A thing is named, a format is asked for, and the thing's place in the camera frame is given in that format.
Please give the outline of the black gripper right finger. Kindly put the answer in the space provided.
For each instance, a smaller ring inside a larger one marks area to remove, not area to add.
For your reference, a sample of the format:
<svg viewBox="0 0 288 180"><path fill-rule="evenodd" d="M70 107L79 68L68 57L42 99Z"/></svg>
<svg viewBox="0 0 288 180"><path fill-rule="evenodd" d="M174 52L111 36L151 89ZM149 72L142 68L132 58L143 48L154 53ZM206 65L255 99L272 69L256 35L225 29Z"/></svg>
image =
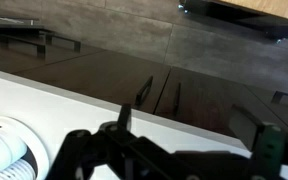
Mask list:
<svg viewBox="0 0 288 180"><path fill-rule="evenodd" d="M229 128L251 153L252 159L283 159L286 134L276 124L262 122L247 109L233 105Z"/></svg>

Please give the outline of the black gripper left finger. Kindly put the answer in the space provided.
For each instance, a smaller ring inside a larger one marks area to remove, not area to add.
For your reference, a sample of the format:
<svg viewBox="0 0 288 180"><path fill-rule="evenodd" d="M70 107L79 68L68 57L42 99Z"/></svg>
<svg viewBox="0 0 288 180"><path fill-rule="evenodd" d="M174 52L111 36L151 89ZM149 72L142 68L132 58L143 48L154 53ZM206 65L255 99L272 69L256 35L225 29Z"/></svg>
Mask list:
<svg viewBox="0 0 288 180"><path fill-rule="evenodd" d="M128 133L132 126L132 108L130 104L123 104L121 106L119 116L116 121L103 123L100 132L122 132Z"/></svg>

